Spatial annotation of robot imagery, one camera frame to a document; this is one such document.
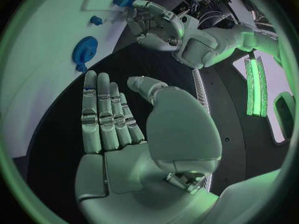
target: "blue plastic part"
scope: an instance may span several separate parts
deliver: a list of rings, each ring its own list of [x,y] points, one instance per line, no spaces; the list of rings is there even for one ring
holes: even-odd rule
[[[96,54],[98,41],[92,36],[84,37],[78,42],[73,51],[73,61],[76,62],[76,70],[82,73],[87,71],[85,62],[90,61]]]
[[[96,26],[103,24],[103,20],[98,16],[92,16],[90,18],[90,22]]]
[[[113,3],[120,7],[132,7],[135,0],[113,0]]]

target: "robot finger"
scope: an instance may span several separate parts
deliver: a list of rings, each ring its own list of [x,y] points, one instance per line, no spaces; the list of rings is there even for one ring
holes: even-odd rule
[[[131,144],[132,139],[126,125],[118,85],[115,82],[110,83],[110,95],[116,133],[120,146],[124,147]]]
[[[97,118],[97,74],[88,71],[85,75],[82,97],[82,136],[86,153],[101,151],[101,140]]]
[[[142,134],[139,126],[136,123],[136,120],[134,119],[134,117],[131,113],[131,110],[127,104],[127,100],[126,100],[124,93],[120,93],[120,98],[121,98],[121,104],[122,104],[122,108],[123,108],[124,117],[126,120],[128,130],[130,132],[132,141],[133,141],[133,143],[141,143],[142,141],[145,140],[145,137]]]
[[[112,113],[109,84],[109,75],[100,73],[97,81],[98,113],[103,148],[106,151],[115,150],[119,147]]]

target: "blue object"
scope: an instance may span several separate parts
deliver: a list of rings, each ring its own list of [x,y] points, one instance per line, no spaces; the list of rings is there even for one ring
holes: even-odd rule
[[[113,0],[113,3],[120,7],[132,7],[135,0]]]
[[[98,41],[92,36],[84,37],[78,42],[73,51],[73,61],[77,63],[76,70],[85,73],[85,62],[90,61],[96,54]]]
[[[96,26],[103,24],[102,19],[98,16],[92,16],[91,19],[90,19],[90,22],[92,24],[95,24]]]

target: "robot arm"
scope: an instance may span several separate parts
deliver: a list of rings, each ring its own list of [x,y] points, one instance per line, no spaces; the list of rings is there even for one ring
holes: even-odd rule
[[[245,25],[199,30],[196,18],[177,16],[145,0],[134,0],[127,14],[128,26],[140,45],[171,51],[177,61],[191,68],[212,66],[229,57],[236,48],[264,51],[281,65],[278,41]]]

